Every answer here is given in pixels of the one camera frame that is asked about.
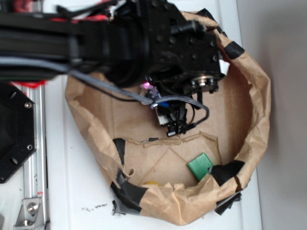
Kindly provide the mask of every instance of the pink light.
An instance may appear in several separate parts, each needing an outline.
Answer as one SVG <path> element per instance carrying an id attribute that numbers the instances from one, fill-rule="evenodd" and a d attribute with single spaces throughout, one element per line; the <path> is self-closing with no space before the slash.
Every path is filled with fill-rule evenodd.
<path id="1" fill-rule="evenodd" d="M 152 87 L 152 85 L 147 81 L 147 82 L 145 82 L 143 85 L 142 85 L 142 87 L 144 88 L 144 89 L 149 89 L 149 88 L 151 88 Z"/>

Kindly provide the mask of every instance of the blue component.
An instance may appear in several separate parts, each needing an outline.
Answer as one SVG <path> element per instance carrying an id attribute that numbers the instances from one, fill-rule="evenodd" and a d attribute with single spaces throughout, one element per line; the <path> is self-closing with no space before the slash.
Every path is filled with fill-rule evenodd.
<path id="1" fill-rule="evenodd" d="M 168 108 L 168 107 L 169 107 L 169 103 L 167 103 L 167 102 L 162 102 L 162 103 L 159 104 L 159 106 Z"/>

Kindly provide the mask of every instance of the metal bracket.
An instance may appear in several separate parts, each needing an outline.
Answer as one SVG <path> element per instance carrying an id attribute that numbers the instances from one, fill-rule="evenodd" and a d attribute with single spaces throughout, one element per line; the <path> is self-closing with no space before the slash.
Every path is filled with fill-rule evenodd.
<path id="1" fill-rule="evenodd" d="M 41 198 L 24 199 L 14 230 L 33 230 L 44 224 Z"/>

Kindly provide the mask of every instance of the gray wall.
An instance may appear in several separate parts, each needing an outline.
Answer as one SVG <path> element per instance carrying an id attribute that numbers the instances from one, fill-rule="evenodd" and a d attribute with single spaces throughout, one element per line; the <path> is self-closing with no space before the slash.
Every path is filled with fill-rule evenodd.
<path id="1" fill-rule="evenodd" d="M 258 166 L 264 230 L 307 229 L 307 0 L 237 0 L 243 47 L 272 80 Z"/>

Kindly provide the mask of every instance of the yellow object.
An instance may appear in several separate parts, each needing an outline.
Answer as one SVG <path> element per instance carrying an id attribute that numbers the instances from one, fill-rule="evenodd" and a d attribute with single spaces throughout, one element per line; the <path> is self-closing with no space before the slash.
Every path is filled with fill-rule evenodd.
<path id="1" fill-rule="evenodd" d="M 162 185 L 156 181 L 148 181 L 145 184 L 157 184 L 159 187 L 161 187 Z"/>

